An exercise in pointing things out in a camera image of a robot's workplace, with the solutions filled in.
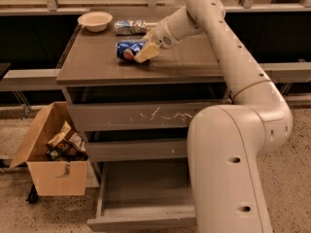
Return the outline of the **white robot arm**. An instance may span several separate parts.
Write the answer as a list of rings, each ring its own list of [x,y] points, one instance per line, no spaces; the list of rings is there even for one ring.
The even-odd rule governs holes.
[[[187,0],[159,22],[135,55],[142,63],[204,32],[217,57],[231,104],[191,120],[187,152],[199,233],[273,233],[257,158],[280,148],[293,129],[283,96],[225,22],[220,0]]]

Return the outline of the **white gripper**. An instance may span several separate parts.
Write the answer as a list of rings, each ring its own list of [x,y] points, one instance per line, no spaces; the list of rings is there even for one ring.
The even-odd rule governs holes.
[[[154,29],[150,30],[142,38],[142,40],[153,41],[155,43],[146,42],[134,45],[136,51],[134,60],[138,63],[143,63],[157,56],[159,54],[159,47],[167,50],[173,48],[179,43],[169,28],[167,18],[160,21]]]

